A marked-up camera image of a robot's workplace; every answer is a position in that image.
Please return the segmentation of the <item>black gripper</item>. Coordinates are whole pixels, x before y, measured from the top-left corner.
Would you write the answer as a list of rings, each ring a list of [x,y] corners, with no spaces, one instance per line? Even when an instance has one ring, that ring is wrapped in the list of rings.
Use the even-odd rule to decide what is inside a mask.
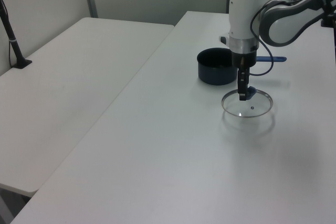
[[[246,101],[247,96],[249,95],[250,67],[256,64],[256,51],[247,54],[232,52],[232,64],[236,68],[247,68],[238,69],[237,75],[237,92],[239,94],[239,100]]]

